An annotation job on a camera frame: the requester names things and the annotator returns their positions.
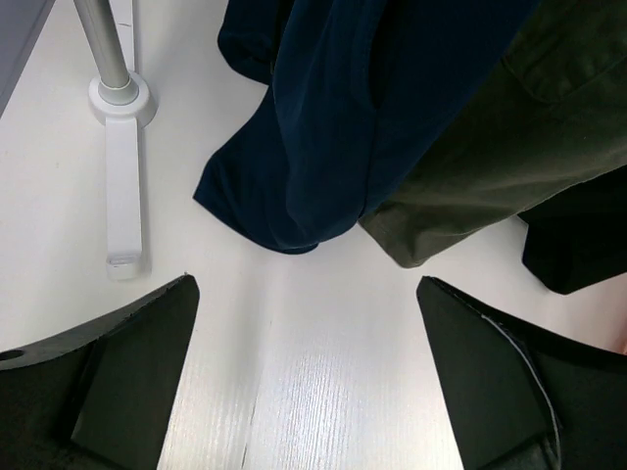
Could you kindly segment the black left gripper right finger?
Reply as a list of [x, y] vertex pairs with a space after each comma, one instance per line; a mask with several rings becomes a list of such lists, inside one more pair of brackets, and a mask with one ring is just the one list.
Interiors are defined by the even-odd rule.
[[435, 277], [421, 279], [416, 297], [464, 468], [625, 468], [624, 355]]

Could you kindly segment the olive green shorts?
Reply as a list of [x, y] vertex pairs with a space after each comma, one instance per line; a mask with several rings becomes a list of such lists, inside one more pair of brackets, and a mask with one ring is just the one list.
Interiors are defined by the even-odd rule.
[[626, 5], [544, 1], [362, 228], [417, 267], [626, 163]]

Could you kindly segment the navy blue shorts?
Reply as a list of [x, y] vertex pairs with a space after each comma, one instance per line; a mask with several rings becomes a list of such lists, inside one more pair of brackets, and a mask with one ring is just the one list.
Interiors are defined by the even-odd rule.
[[195, 201], [272, 251], [351, 229], [401, 184], [535, 10], [533, 1], [231, 1], [217, 46], [266, 85]]

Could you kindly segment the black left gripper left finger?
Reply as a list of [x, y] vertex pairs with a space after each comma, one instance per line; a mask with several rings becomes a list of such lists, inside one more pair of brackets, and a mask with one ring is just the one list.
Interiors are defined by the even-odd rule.
[[186, 274], [130, 305], [3, 351], [2, 468], [156, 468], [198, 304], [198, 285]]

